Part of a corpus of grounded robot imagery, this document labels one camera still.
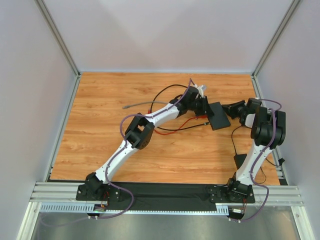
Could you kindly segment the black network switch box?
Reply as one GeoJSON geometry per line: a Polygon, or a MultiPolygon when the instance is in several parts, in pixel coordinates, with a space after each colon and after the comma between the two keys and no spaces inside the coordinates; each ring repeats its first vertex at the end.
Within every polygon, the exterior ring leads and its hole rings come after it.
{"type": "Polygon", "coordinates": [[[213,131],[231,126],[231,123],[220,102],[210,103],[208,106],[209,109],[207,111],[207,118],[213,131]]]}

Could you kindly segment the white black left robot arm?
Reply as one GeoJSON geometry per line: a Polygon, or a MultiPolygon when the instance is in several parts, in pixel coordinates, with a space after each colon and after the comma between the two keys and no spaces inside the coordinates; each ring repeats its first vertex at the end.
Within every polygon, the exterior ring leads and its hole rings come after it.
{"type": "Polygon", "coordinates": [[[104,165],[87,175],[84,184],[78,187],[76,199],[102,201],[107,196],[115,173],[133,154],[149,144],[154,129],[184,115],[187,111],[193,111],[196,101],[204,99],[205,90],[205,85],[189,85],[181,97],[172,99],[155,112],[126,116],[119,126],[123,137],[119,148],[104,165]]]}

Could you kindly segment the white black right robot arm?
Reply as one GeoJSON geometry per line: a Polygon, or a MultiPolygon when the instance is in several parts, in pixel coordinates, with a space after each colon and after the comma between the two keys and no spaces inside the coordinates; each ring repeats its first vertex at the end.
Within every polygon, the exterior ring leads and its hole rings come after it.
{"type": "Polygon", "coordinates": [[[243,201],[253,195],[256,175],[269,154],[280,146],[286,137],[286,113],[281,103],[261,98],[249,98],[222,105],[232,119],[238,118],[242,127],[250,128],[252,145],[247,154],[234,155],[237,171],[226,185],[225,195],[231,201],[243,201]]]}

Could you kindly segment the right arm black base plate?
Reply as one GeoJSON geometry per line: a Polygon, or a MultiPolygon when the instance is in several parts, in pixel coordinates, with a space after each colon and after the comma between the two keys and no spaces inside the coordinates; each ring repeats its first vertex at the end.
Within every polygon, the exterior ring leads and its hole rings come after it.
{"type": "Polygon", "coordinates": [[[212,203],[253,204],[256,202],[252,185],[209,185],[206,191],[212,203]]]}

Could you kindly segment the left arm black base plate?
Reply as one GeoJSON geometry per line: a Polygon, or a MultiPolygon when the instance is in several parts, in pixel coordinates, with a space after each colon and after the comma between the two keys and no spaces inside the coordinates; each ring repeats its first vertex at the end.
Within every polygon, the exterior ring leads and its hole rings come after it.
{"type": "Polygon", "coordinates": [[[78,186],[75,199],[77,201],[119,202],[123,194],[126,192],[108,184],[102,184],[98,188],[90,188],[86,184],[81,184],[78,186]]]}

